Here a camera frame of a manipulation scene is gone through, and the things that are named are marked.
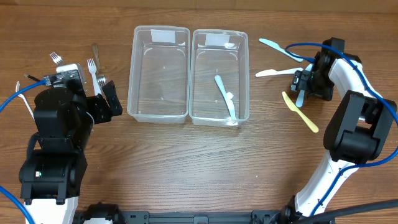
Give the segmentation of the white plastic knife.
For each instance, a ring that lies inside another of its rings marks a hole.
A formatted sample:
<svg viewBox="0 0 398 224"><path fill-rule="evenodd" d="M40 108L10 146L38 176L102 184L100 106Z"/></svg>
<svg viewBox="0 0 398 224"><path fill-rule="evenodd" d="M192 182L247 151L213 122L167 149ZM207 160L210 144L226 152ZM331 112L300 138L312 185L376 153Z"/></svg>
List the white plastic knife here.
<svg viewBox="0 0 398 224"><path fill-rule="evenodd" d="M310 72L311 69L312 69L312 64L309 64L309 65L306 67L305 71ZM299 92L299 94L298 94L298 97L297 97L297 99L296 99L296 102L295 102L295 105L296 105L298 108L301 108L301 107L302 107L303 101L304 101L304 96L305 96L305 91L304 91L304 90L300 90L300 92Z"/></svg>

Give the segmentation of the yellow plastic knife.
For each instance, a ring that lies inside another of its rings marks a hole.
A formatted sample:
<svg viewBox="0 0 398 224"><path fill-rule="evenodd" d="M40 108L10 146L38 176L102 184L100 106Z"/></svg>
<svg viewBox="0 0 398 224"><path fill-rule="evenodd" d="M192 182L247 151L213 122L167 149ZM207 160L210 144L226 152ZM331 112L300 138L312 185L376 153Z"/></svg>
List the yellow plastic knife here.
<svg viewBox="0 0 398 224"><path fill-rule="evenodd" d="M307 116L305 116L298 107L296 107L296 105L292 102L286 92L282 92L282 97L289 110L296 112L313 133L319 132L318 126L314 122L312 122Z"/></svg>

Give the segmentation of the pale blue knife bottom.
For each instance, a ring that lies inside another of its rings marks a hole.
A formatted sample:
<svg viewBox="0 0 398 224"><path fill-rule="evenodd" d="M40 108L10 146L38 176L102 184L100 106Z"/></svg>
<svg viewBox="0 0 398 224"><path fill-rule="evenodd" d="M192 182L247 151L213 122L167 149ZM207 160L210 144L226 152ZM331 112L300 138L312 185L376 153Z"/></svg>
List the pale blue knife bottom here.
<svg viewBox="0 0 398 224"><path fill-rule="evenodd" d="M229 111L230 118L236 119L236 110L234 107L234 103L232 101L233 94L231 92L226 92L222 78L219 75L215 75L214 79L215 79L215 82L224 98L227 109Z"/></svg>

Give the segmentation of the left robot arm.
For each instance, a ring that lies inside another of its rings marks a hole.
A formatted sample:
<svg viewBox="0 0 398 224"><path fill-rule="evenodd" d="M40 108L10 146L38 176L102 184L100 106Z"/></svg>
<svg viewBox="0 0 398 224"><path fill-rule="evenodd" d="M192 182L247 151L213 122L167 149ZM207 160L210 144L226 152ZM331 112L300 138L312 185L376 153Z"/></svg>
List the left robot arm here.
<svg viewBox="0 0 398 224"><path fill-rule="evenodd" d="M34 100L37 132L19 171L27 223L72 223L87 168L85 148L96 124L121 115L114 82L86 96L79 81L42 80Z"/></svg>

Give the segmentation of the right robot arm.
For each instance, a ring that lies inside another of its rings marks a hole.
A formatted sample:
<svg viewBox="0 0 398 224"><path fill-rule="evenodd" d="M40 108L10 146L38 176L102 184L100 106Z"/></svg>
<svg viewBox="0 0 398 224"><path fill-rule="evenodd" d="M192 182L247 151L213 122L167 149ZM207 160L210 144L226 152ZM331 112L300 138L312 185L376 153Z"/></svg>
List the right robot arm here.
<svg viewBox="0 0 398 224"><path fill-rule="evenodd" d="M345 52L343 39L332 37L319 47L316 56L306 58L311 69L295 72L290 88L326 101L338 90L341 103L326 127L326 153L320 165L280 214L286 222L323 213L351 174L397 156L394 151L377 160L392 124L397 122L396 102L383 98L371 86L363 73L362 61Z"/></svg>

